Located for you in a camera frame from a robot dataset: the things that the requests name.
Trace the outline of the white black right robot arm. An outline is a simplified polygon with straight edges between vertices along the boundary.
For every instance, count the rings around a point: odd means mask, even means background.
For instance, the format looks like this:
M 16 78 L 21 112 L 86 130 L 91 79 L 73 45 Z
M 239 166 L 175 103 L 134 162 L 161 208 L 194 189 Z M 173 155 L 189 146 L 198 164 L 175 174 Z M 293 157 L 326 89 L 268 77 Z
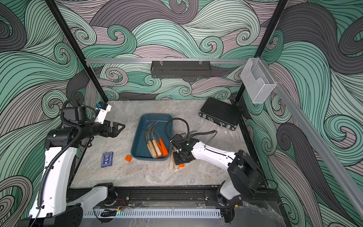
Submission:
M 180 134 L 175 134 L 173 137 L 169 136 L 169 124 L 175 120 L 185 123 L 187 128 L 185 137 Z M 238 196 L 254 198 L 255 194 L 260 192 L 258 187 L 262 180 L 262 170 L 246 151 L 230 152 L 221 150 L 196 138 L 197 136 L 210 134 L 215 136 L 217 134 L 216 130 L 191 134 L 187 121 L 182 118 L 172 118 L 166 123 L 164 133 L 169 143 L 176 149 L 176 152 L 173 153 L 176 165 L 190 163 L 193 160 L 202 160 L 228 173 L 229 180 L 221 183 L 217 191 L 220 203 L 227 203 Z

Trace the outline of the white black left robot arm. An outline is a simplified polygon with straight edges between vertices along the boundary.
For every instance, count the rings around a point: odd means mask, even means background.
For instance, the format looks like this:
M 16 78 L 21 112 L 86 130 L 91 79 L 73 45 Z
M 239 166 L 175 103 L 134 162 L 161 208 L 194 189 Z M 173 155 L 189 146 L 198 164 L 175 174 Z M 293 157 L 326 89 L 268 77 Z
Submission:
M 112 183 L 102 183 L 74 201 L 67 202 L 71 166 L 83 139 L 117 137 L 125 125 L 107 121 L 111 106 L 104 102 L 91 108 L 95 117 L 88 119 L 87 107 L 67 99 L 60 111 L 63 127 L 51 130 L 45 142 L 45 163 L 36 201 L 29 216 L 18 227 L 78 227 L 85 214 L 96 205 L 114 205 L 118 194 Z

